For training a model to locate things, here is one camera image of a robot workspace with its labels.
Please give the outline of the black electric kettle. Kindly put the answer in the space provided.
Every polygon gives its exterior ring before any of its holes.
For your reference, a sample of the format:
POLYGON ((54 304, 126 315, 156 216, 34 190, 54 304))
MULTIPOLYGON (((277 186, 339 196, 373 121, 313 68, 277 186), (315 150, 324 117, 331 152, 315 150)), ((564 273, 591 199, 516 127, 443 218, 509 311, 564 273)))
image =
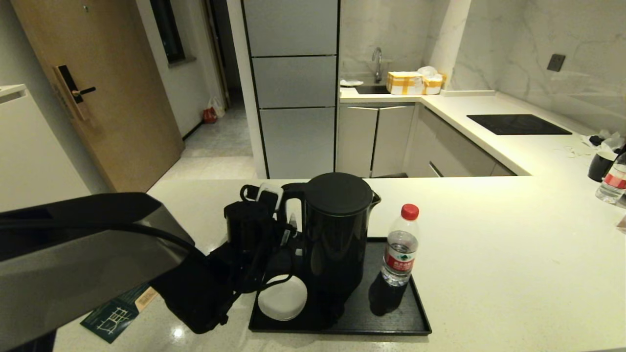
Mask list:
POLYGON ((369 216, 380 196, 364 179, 340 172, 282 189, 281 222, 287 220, 288 201, 300 201, 304 283, 315 291, 355 290, 364 272, 369 216))

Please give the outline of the clear plastic water bottle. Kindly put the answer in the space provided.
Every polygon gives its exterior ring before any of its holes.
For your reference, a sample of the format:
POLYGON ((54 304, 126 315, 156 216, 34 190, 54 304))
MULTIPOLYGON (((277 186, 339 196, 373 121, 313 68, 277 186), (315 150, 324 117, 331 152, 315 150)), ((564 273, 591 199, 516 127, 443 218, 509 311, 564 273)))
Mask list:
POLYGON ((411 279, 411 272, 420 245, 420 209, 413 203, 401 207, 400 216, 393 222, 383 256, 381 274, 387 285, 402 287, 411 279))
POLYGON ((602 178, 595 196, 606 203, 617 203, 624 193, 626 193, 626 150, 617 156, 602 178))

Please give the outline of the white round saucer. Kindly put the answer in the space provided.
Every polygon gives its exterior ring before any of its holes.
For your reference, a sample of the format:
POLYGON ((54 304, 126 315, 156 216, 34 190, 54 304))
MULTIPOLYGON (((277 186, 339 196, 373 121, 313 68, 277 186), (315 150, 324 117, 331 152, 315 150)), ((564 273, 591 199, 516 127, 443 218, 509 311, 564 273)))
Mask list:
POLYGON ((306 285, 297 276, 262 290, 257 299, 261 312, 275 321, 294 319, 303 311, 306 302, 306 285))

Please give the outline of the grey sink base cabinet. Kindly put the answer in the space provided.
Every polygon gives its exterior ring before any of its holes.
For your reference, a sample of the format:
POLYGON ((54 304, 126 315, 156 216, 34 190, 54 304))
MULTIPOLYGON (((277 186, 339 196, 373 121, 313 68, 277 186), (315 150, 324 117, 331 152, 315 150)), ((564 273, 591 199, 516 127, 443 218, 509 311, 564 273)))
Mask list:
POLYGON ((415 103, 342 103, 335 171, 361 178, 405 177, 415 103))

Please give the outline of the black rectangular serving tray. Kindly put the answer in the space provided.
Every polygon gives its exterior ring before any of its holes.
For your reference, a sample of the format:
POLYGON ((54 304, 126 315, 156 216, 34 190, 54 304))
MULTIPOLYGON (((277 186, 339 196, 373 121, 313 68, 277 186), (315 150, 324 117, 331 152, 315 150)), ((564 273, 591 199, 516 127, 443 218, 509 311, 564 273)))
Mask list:
POLYGON ((248 329, 253 332, 339 335, 427 336, 432 333, 413 279, 389 286, 380 276, 385 238, 368 238, 360 285, 347 298, 343 314, 324 315, 317 292, 309 289, 304 309, 289 321, 266 316, 255 299, 248 329))

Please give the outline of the tall grey panel cabinet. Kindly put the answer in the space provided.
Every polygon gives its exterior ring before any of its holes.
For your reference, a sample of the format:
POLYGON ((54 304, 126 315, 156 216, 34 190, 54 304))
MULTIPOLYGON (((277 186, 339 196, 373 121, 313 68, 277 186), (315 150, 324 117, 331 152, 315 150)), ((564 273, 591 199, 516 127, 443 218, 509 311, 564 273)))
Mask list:
POLYGON ((241 0, 268 178, 335 169, 339 0, 241 0))

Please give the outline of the grey counter drawer cabinet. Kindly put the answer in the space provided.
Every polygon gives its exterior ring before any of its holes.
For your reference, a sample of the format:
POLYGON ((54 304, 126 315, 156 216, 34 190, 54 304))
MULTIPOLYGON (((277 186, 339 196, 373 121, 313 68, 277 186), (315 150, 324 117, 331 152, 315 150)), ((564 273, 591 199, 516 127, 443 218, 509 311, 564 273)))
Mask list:
POLYGON ((515 176, 424 105, 417 106, 404 171, 409 177, 515 176))

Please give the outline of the dark green folded brochure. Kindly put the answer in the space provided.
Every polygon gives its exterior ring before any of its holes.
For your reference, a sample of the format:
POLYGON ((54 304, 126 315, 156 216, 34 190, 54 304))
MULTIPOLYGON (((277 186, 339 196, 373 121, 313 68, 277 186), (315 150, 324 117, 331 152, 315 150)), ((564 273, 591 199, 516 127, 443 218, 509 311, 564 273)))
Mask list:
POLYGON ((111 344, 157 296, 148 284, 139 285, 92 310, 80 325, 111 344))

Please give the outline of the large yellow-taped cardboard box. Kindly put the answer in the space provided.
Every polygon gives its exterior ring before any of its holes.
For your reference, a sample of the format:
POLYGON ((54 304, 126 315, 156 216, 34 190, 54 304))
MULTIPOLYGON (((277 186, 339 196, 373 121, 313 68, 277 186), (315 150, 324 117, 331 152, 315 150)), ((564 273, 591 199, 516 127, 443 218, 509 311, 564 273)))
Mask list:
POLYGON ((423 75, 417 71, 390 71, 385 86, 389 94, 421 95, 424 89, 423 75))

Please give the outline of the small yellow-taped cardboard box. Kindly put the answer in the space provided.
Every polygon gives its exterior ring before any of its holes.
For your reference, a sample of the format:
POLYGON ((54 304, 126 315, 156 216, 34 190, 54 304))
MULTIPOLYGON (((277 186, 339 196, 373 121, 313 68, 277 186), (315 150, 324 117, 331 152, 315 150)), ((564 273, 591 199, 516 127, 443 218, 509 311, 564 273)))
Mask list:
POLYGON ((447 76, 445 74, 433 74, 431 76, 422 76, 423 88, 422 95, 440 94, 442 86, 445 84, 447 76))

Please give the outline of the brown wooden door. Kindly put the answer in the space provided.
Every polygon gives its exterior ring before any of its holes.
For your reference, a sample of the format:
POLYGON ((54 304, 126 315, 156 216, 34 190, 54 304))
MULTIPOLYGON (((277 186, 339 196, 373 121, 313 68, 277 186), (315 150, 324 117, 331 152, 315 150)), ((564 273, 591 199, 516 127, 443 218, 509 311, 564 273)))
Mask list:
POLYGON ((183 140, 136 0, 10 0, 36 58, 107 186, 146 192, 183 140), (91 112, 81 122, 54 66, 67 65, 91 112))

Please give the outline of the dark window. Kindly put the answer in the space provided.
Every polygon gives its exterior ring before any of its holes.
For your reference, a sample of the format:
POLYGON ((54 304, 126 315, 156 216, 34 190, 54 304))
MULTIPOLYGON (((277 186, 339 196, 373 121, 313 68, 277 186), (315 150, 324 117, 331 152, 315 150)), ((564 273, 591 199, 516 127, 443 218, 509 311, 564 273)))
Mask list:
POLYGON ((186 55, 171 0, 150 0, 150 5, 168 63, 183 62, 186 55))

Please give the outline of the black induction cooktop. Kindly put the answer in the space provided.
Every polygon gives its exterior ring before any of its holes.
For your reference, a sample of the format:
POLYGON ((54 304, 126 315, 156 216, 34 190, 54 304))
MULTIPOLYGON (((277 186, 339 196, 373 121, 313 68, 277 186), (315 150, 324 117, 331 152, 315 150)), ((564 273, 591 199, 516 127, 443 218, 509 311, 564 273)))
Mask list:
POLYGON ((497 135, 572 134, 534 114, 468 114, 467 118, 497 135))

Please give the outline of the black mug white rim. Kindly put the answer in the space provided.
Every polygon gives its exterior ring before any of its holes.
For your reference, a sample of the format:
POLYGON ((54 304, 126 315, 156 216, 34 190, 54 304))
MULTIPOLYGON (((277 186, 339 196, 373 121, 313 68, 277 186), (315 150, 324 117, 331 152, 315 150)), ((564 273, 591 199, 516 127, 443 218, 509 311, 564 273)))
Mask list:
POLYGON ((613 151, 599 151, 592 158, 588 169, 588 178, 595 182, 601 182, 612 167, 617 154, 613 151))

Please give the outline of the crumpled clear wrappers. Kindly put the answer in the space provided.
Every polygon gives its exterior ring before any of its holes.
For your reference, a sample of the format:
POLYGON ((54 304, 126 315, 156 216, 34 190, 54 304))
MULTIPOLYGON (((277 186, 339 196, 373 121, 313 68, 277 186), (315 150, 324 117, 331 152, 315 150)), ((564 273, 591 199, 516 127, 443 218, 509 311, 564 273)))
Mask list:
POLYGON ((581 141, 596 152, 611 151, 619 154, 617 150, 623 149, 626 145, 626 136, 619 132, 610 133, 608 130, 601 130, 596 134, 581 135, 581 141))

